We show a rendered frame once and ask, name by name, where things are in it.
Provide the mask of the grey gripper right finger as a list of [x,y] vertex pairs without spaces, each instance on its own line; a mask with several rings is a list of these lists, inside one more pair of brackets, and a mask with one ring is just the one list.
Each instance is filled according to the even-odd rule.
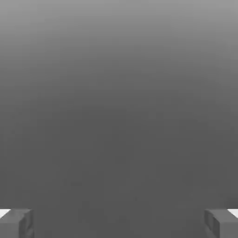
[[206,209],[207,238],[238,238],[238,209]]

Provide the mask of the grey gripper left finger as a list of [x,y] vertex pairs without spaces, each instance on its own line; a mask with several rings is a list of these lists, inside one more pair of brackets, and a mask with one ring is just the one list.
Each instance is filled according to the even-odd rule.
[[35,238],[32,209],[0,209],[0,238]]

